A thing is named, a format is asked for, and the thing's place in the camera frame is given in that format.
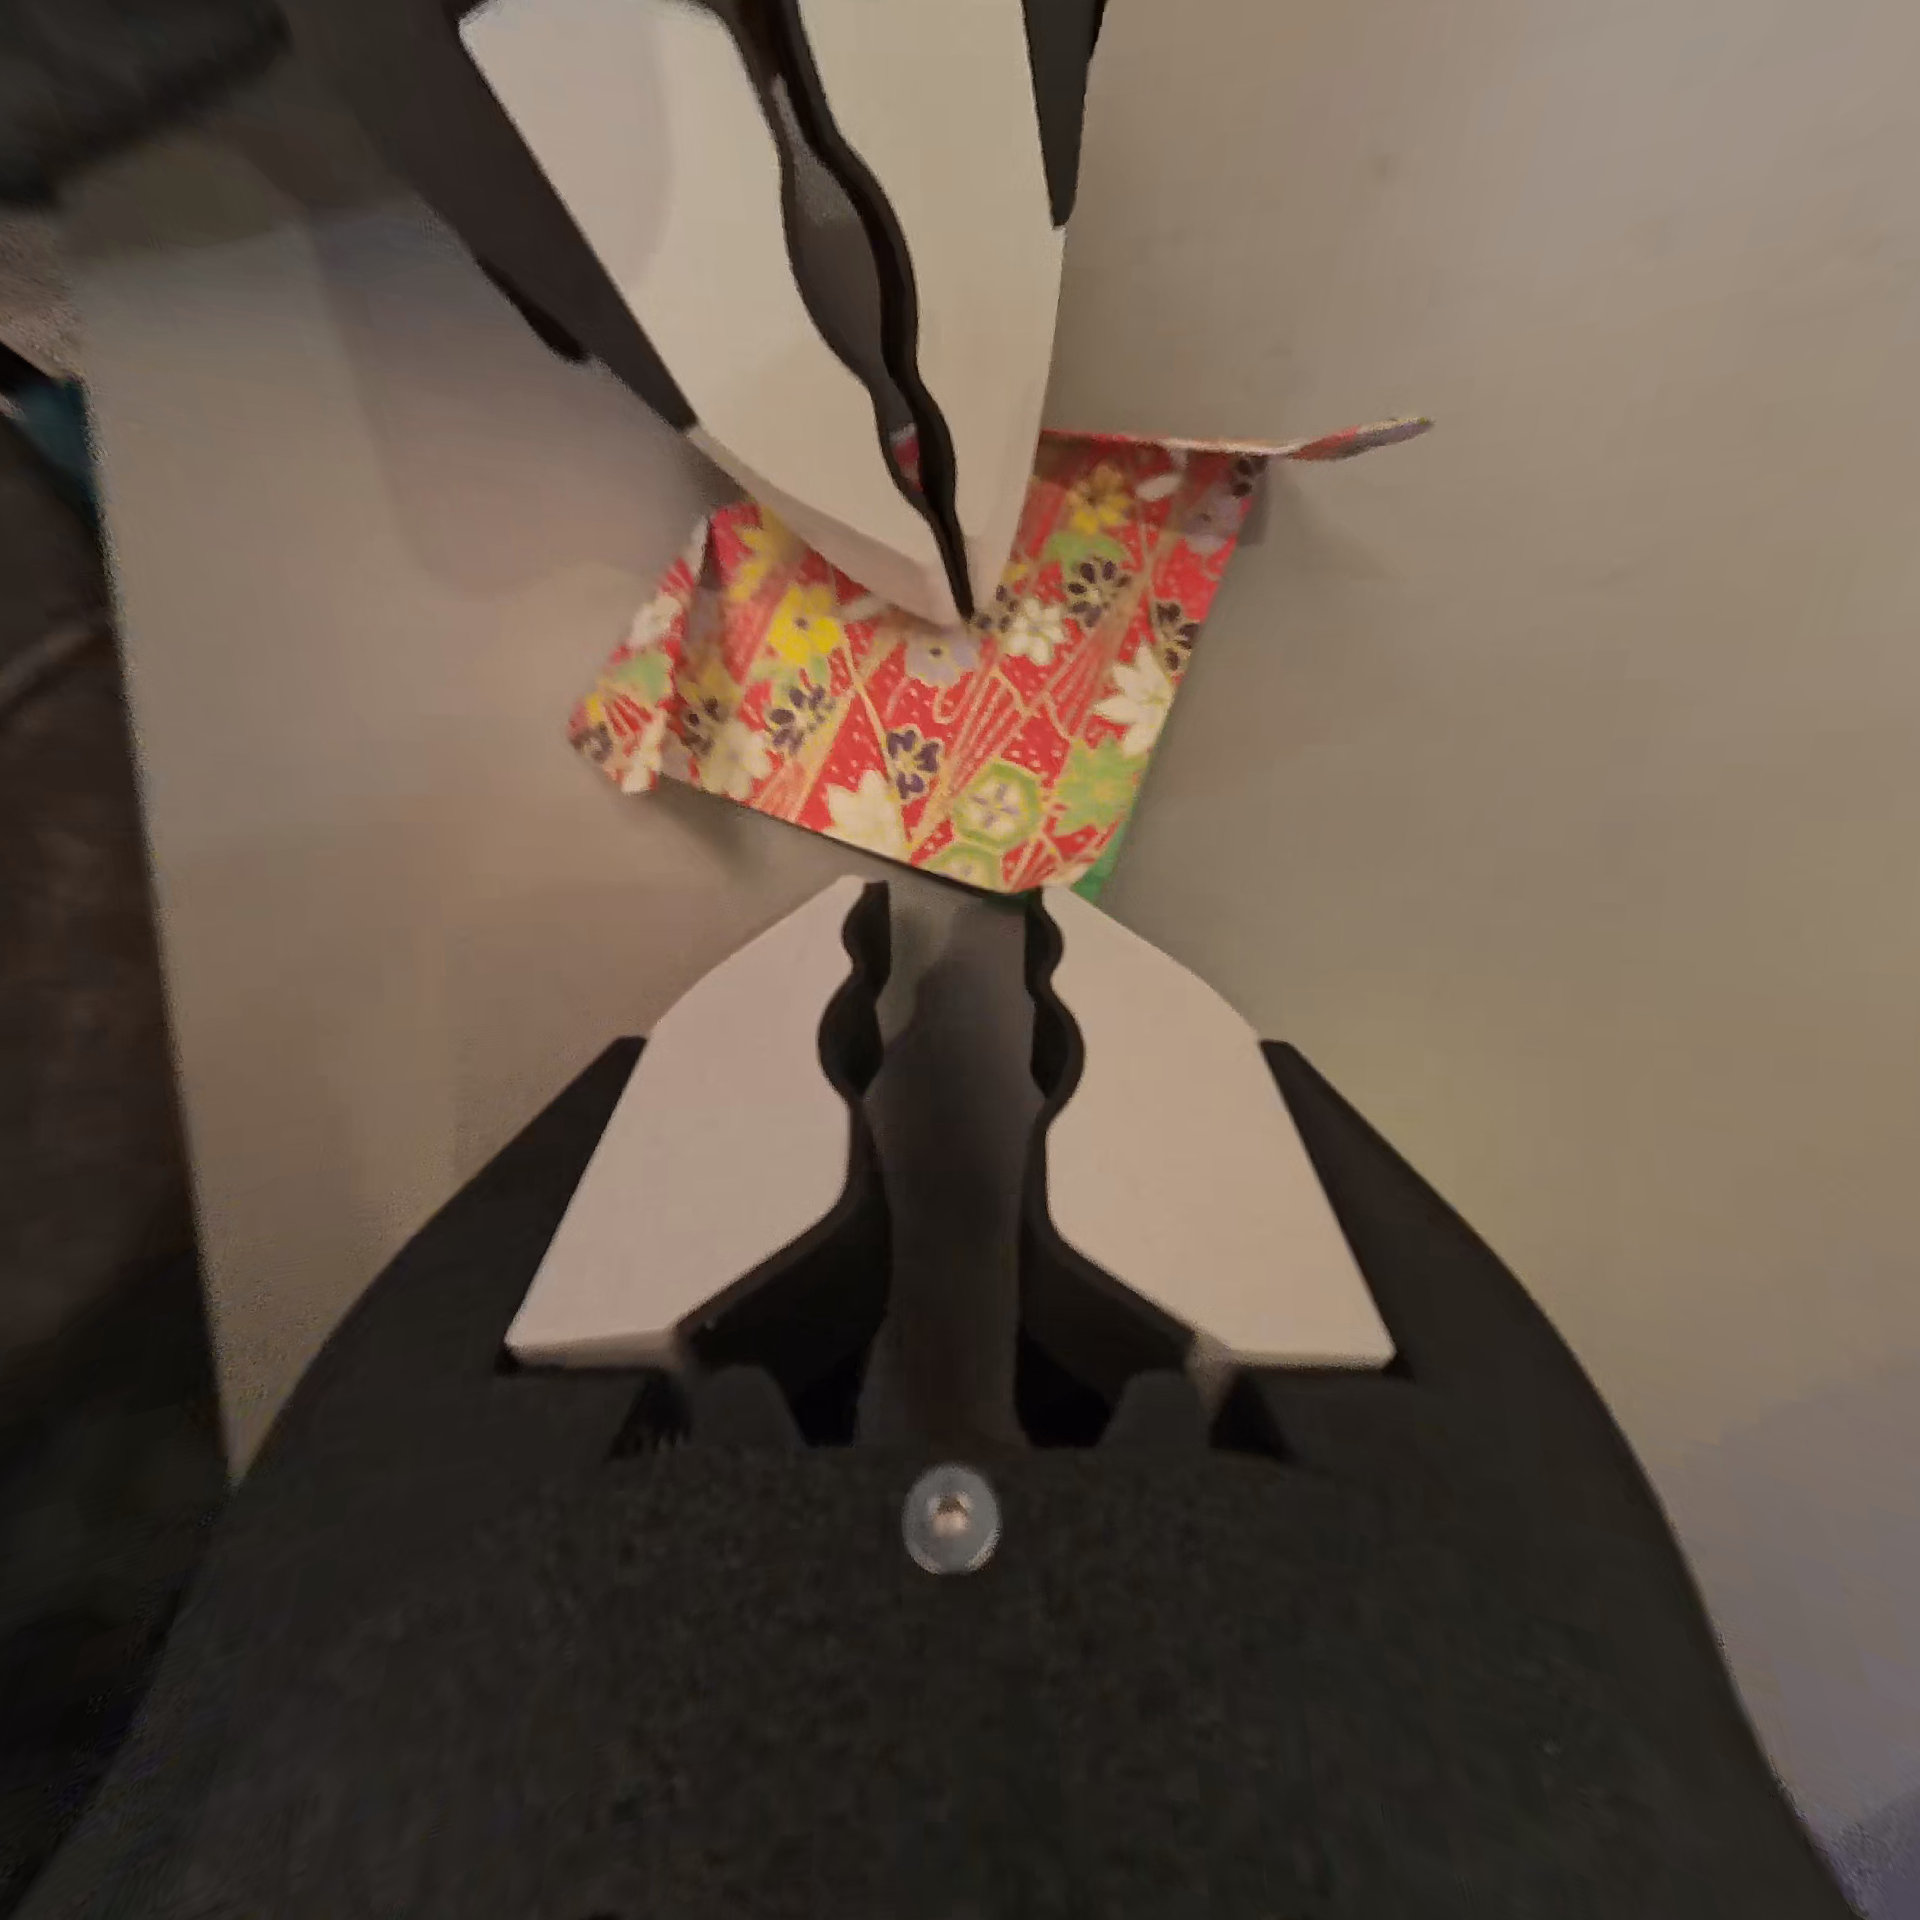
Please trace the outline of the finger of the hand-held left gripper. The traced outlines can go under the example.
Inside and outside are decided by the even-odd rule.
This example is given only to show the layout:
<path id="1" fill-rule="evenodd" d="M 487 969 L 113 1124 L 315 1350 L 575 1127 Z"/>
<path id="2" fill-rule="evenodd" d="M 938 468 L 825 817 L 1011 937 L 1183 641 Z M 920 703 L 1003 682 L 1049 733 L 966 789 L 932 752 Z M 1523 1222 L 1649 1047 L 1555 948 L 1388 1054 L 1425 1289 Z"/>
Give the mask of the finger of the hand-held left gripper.
<path id="1" fill-rule="evenodd" d="M 1034 470 L 1060 316 L 1027 13 L 1021 1 L 782 5 L 799 115 L 881 253 L 886 369 L 917 425 L 919 495 L 880 460 L 860 564 L 886 600 L 991 600 Z"/>
<path id="2" fill-rule="evenodd" d="M 725 16 L 496 1 L 460 42 L 688 402 L 690 442 L 880 600 L 959 624 L 872 391 L 805 303 L 782 150 Z"/>

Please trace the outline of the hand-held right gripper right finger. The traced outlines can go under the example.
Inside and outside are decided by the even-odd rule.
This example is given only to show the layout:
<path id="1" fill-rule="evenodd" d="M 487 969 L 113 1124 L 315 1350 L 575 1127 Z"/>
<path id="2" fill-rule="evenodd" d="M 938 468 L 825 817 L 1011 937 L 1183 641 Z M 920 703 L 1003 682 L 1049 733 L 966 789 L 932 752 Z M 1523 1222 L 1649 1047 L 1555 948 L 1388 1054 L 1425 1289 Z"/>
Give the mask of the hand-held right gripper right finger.
<path id="1" fill-rule="evenodd" d="M 1126 1402 L 1173 1397 L 1232 1441 L 1269 1381 L 1392 1375 L 1393 1333 L 1256 1026 L 1064 886 L 1026 908 L 1022 985 L 1022 1438 L 1097 1446 Z"/>

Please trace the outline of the red floral green-backed origami paper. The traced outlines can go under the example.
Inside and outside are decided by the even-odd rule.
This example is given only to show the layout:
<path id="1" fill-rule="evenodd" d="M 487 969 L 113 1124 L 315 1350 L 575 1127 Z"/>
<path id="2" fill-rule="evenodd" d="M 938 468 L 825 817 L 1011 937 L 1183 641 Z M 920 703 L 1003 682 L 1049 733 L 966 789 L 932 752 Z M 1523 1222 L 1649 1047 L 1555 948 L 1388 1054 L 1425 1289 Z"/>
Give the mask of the red floral green-backed origami paper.
<path id="1" fill-rule="evenodd" d="M 678 781 L 985 896 L 1097 897 L 1268 472 L 1431 427 L 1045 431 L 1006 571 L 951 627 L 725 505 L 572 708 L 569 746 L 621 793 Z"/>

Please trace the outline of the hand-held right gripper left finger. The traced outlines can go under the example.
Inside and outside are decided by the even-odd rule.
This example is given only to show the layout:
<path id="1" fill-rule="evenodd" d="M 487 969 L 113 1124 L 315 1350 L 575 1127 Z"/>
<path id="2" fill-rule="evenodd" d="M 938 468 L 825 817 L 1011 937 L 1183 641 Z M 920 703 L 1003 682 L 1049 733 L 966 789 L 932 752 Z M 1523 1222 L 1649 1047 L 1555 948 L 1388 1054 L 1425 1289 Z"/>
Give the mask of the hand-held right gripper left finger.
<path id="1" fill-rule="evenodd" d="M 849 1445 L 894 1220 L 866 1096 L 892 896 L 845 875 L 658 1020 L 503 1340 L 517 1368 L 774 1382 Z"/>

